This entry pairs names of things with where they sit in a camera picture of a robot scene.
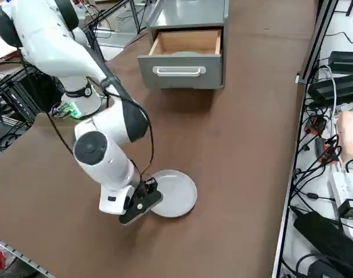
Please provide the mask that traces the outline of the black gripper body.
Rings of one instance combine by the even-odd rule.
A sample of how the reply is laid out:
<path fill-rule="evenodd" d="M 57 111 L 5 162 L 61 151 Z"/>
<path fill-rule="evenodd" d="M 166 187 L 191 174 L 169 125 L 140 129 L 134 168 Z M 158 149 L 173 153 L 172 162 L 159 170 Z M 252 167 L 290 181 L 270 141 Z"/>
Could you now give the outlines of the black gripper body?
<path fill-rule="evenodd" d="M 124 215 L 119 217 L 122 225 L 129 225 L 135 220 L 149 212 L 163 200 L 163 195 L 157 189 L 151 192 L 138 191 L 133 195 L 130 205 Z"/>

